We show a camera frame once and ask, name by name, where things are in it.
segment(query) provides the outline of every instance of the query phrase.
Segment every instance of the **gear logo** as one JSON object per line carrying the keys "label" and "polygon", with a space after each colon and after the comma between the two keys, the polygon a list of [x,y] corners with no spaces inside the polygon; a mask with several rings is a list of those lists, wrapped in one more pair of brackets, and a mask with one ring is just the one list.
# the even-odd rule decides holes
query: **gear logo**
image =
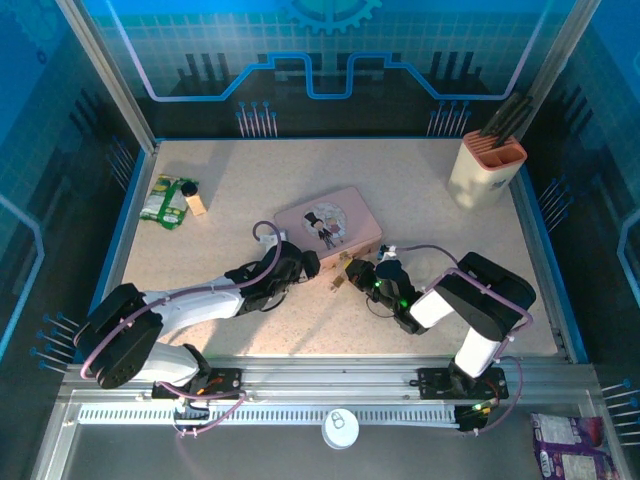
{"label": "gear logo", "polygon": [[347,27],[360,27],[360,21],[371,18],[371,11],[382,6],[381,0],[286,0],[283,7],[290,19],[301,28],[310,27],[313,33],[321,30],[327,35]]}

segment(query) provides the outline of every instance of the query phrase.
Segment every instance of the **beige holder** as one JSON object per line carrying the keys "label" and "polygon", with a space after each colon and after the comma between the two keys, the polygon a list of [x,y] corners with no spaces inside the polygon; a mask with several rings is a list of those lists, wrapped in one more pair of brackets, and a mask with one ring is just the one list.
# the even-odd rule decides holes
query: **beige holder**
{"label": "beige holder", "polygon": [[502,147],[492,148],[498,137],[481,137],[479,132],[463,137],[447,186],[451,198],[465,210],[496,203],[527,159],[527,152],[515,137],[509,137]]}

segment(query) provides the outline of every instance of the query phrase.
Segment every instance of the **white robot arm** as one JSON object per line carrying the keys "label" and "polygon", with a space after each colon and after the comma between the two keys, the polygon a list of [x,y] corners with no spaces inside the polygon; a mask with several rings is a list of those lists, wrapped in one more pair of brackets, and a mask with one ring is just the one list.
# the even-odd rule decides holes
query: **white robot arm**
{"label": "white robot arm", "polygon": [[[532,319],[526,311],[536,296],[520,277],[475,253],[417,291],[395,256],[378,265],[355,259],[347,277],[374,302],[391,312],[410,334],[422,334],[451,312],[470,330],[449,366],[451,383],[465,396],[499,357],[513,333]],[[132,284],[117,287],[79,327],[74,343],[85,357],[83,376],[93,373],[103,388],[117,388],[135,378],[166,382],[186,393],[210,382],[211,368],[191,345],[170,346],[157,339],[210,319],[264,311],[290,285],[319,272],[314,252],[301,252],[282,241],[262,261],[243,265],[211,282],[187,289],[139,292]],[[522,318],[524,325],[514,328]]]}
{"label": "white robot arm", "polygon": [[[383,246],[381,251],[388,250]],[[353,260],[347,276],[359,290],[391,312],[410,334],[423,334],[452,312],[470,326],[469,333],[449,365],[453,388],[465,396],[476,380],[533,318],[527,309],[536,294],[524,279],[490,260],[468,253],[423,291],[417,291],[395,254],[384,252],[377,266]],[[515,327],[521,320],[522,325]]]}
{"label": "white robot arm", "polygon": [[301,252],[280,241],[261,261],[193,287],[140,292],[133,284],[120,285],[74,336],[85,358],[81,375],[91,378],[90,371],[106,389],[135,378],[197,392],[210,373],[200,352],[191,345],[170,346],[156,340],[203,321],[264,311],[272,299],[286,295],[291,285],[313,278],[319,270],[315,252]]}

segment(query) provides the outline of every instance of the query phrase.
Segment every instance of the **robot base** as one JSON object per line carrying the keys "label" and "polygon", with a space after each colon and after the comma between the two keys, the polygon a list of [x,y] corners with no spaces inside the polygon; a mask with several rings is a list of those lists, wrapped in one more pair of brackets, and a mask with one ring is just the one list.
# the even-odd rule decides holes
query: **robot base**
{"label": "robot base", "polygon": [[488,368],[465,396],[456,393],[448,368],[419,368],[418,380],[412,380],[410,385],[420,389],[421,400],[491,400],[496,396],[494,388],[501,400],[509,398],[501,368]]}
{"label": "robot base", "polygon": [[[209,377],[203,387],[202,395],[213,395],[216,393],[232,392],[242,388],[242,370],[239,368],[211,368]],[[166,390],[160,385],[153,385],[151,398],[158,400],[176,399],[177,395]],[[225,397],[230,400],[240,398],[239,395]]]}

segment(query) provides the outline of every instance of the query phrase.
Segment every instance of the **white tabletop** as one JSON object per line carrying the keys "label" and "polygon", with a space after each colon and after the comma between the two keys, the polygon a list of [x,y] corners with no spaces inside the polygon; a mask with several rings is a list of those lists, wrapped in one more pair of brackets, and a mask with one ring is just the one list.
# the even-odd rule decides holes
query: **white tabletop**
{"label": "white tabletop", "polygon": [[[449,197],[446,183],[459,145],[427,139],[165,141],[152,183],[160,173],[198,179],[208,213],[189,212],[173,231],[140,222],[124,281],[139,290],[186,287],[259,260],[264,248],[251,236],[256,221],[353,185],[382,227],[385,243],[435,243],[458,258],[475,251],[525,278],[539,295],[511,196],[473,213]],[[450,266],[444,255],[429,250],[400,259],[415,286]],[[393,319],[371,314],[365,295],[348,283],[332,293],[332,279],[324,275],[293,287],[272,312],[212,319],[164,341],[191,343],[206,356],[449,355],[462,344],[468,327],[456,314],[424,335],[408,335]],[[530,311],[534,326],[507,351],[555,353],[542,299]]]}

